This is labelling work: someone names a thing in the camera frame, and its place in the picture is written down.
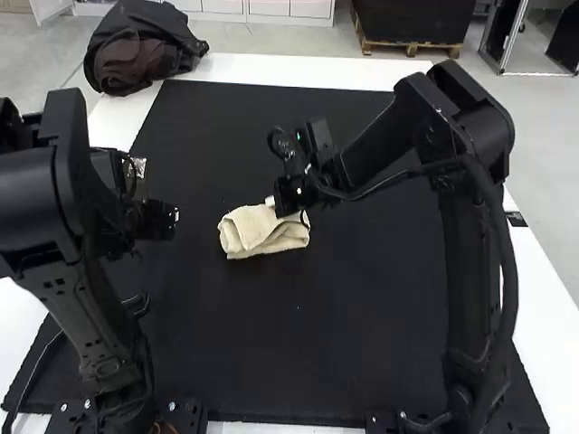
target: metal frame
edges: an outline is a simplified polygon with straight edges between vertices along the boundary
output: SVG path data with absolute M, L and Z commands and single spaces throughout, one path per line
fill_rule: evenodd
M 495 20 L 495 15 L 497 14 L 498 2 L 495 2 L 493 6 L 490 8 L 489 12 L 489 20 L 487 21 L 487 25 L 485 27 L 484 34 L 482 35 L 482 39 L 480 40 L 479 46 L 479 55 L 480 57 L 489 65 L 489 67 L 497 74 L 497 75 L 505 75 L 511 77 L 574 77 L 577 75 L 576 71 L 569 71 L 569 72 L 508 72 L 506 71 L 508 61 L 510 56 L 513 52 L 513 48 L 515 47 L 515 41 L 518 36 L 518 29 L 520 29 L 523 21 L 525 20 L 525 16 L 527 13 L 529 0 L 522 0 L 518 9 L 517 15 L 515 15 L 515 21 L 513 22 L 513 26 L 510 29 L 510 33 L 508 34 L 508 39 L 506 41 L 505 51 L 500 59 L 500 61 L 496 61 L 487 51 L 487 41 L 489 39 L 489 32 L 493 21 Z

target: white cabinet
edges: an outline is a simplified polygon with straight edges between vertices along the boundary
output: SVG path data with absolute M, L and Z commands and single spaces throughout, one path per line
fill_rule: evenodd
M 243 0 L 201 0 L 203 12 L 243 14 Z
M 201 12 L 201 0 L 171 0 L 171 3 L 183 12 Z
M 329 18 L 332 11 L 330 0 L 291 0 L 290 15 L 302 18 Z
M 0 0 L 0 5 L 12 0 Z M 30 0 L 42 15 L 61 10 L 74 0 Z M 336 0 L 168 0 L 190 20 L 331 27 Z M 75 15 L 104 16 L 114 3 L 74 2 Z
M 290 16 L 290 0 L 250 0 L 250 14 Z
M 72 0 L 30 0 L 38 25 L 72 8 Z

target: towel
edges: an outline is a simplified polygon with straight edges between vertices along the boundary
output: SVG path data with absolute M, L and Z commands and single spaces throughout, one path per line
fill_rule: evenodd
M 309 244 L 309 219 L 305 212 L 301 219 L 299 212 L 278 219 L 274 209 L 265 203 L 229 212 L 217 229 L 227 259 L 303 249 Z

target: black cable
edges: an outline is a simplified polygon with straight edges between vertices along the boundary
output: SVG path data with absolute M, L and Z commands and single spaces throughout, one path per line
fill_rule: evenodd
M 406 418 L 404 415 L 400 415 L 402 419 L 402 424 L 404 425 L 405 429 L 409 429 L 411 432 L 418 432 L 418 433 L 432 433 L 435 429 L 439 428 L 441 425 L 448 423 L 452 420 L 452 413 L 447 411 L 446 413 L 440 415 L 438 418 L 431 420 L 428 423 L 420 423 L 415 422 Z
M 36 373 L 38 371 L 39 366 L 43 362 L 44 356 L 51 350 L 52 346 L 63 335 L 64 335 L 64 332 L 61 330 L 44 347 L 43 351 L 41 352 L 40 356 L 38 357 L 38 360 L 34 364 L 34 368 L 33 368 L 32 372 L 30 373 L 30 376 L 28 377 L 28 381 L 26 382 L 26 385 L 24 386 L 22 393 L 20 394 L 20 397 L 18 397 L 18 402 L 16 403 L 16 405 L 14 406 L 14 408 L 12 410 L 8 411 L 8 414 L 6 415 L 4 425 L 2 425 L 2 434 L 12 434 L 12 425 L 14 424 L 14 421 L 16 420 L 16 416 L 18 416 L 18 411 L 20 410 L 20 406 L 22 405 L 24 398 L 26 398 L 26 396 L 28 395 L 28 392 L 30 391 L 30 386 L 33 383 L 34 377 L 36 376 Z
M 138 299 L 140 297 L 142 297 L 142 296 L 141 295 L 133 296 L 131 298 L 123 300 L 121 302 L 121 304 L 122 305 L 131 305 L 135 301 L 138 301 Z M 136 319 L 141 318 L 148 311 L 149 304 L 150 304 L 150 296 L 147 295 L 147 298 L 145 300 L 145 306 L 133 314 Z M 24 399 L 27 398 L 27 395 L 30 391 L 31 385 L 34 381 L 34 377 L 38 373 L 39 367 L 43 363 L 43 360 L 46 357 L 46 355 L 48 354 L 48 352 L 52 349 L 52 347 L 59 341 L 59 339 L 62 336 L 64 336 L 64 332 L 61 330 L 51 339 L 51 341 L 48 344 L 46 344 L 46 346 L 44 347 L 40 356 L 36 360 L 36 363 L 34 364 L 34 368 L 30 372 L 30 376 L 28 377 L 28 380 L 26 381 L 26 385 L 24 386 L 22 393 L 18 397 L 18 401 L 16 402 L 16 405 L 14 406 L 13 409 L 8 411 L 8 414 L 6 415 L 6 419 L 4 421 L 4 424 L 2 425 L 2 434 L 12 434 L 12 426 L 14 425 L 14 421 L 16 420 L 16 416 L 18 416 L 18 412 L 20 411 L 20 407 L 22 406 Z
M 470 415 L 471 428 L 468 434 L 479 434 L 484 429 L 489 414 L 508 386 L 506 381 L 508 373 L 505 372 L 504 362 L 508 357 L 517 322 L 518 274 L 515 251 L 510 238 L 505 211 L 489 172 L 474 156 L 465 154 L 460 157 L 460 161 L 476 182 L 480 194 L 489 208 L 490 223 L 496 233 L 498 255 L 503 272 L 503 299 L 497 334 L 490 348 L 485 381 Z M 500 387 L 497 387 L 493 381 L 496 379 L 504 379 L 499 384 Z
M 407 169 L 398 172 L 395 175 L 389 176 L 383 180 L 380 180 L 367 187 L 358 189 L 352 193 L 346 193 L 323 184 L 319 178 L 319 175 L 316 174 L 313 169 L 308 170 L 306 177 L 314 184 L 314 186 L 318 191 L 327 196 L 339 199 L 341 201 L 357 202 L 362 199 L 365 199 L 370 194 L 381 192 L 388 188 L 394 187 L 395 185 L 401 184 L 404 181 L 408 181 L 418 176 L 427 175 L 430 172 L 435 172 L 442 168 L 451 169 L 457 164 L 458 164 L 457 159 L 451 158 L 448 160 L 435 161 L 427 165 L 418 165 L 415 167 L 409 167 Z

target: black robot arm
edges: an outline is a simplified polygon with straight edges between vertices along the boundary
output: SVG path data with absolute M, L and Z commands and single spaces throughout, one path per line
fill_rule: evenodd
M 92 432 L 154 424 L 147 339 L 100 264 L 136 240 L 173 238 L 176 207 L 137 200 L 137 181 L 128 155 L 89 148 L 79 90 L 51 92 L 42 114 L 24 117 L 0 99 L 0 278 L 40 299 L 74 345 Z
M 341 151 L 324 120 L 291 135 L 280 128 L 270 133 L 270 149 L 285 169 L 275 183 L 276 213 L 358 201 L 416 176 L 429 179 L 445 238 L 449 410 L 430 423 L 409 420 L 403 411 L 398 417 L 409 432 L 444 427 L 479 434 L 509 385 L 508 349 L 517 317 L 517 267 L 502 209 L 514 127 L 509 114 L 453 61 L 401 80 L 394 93 L 394 101 Z M 411 149 L 420 166 L 379 176 Z

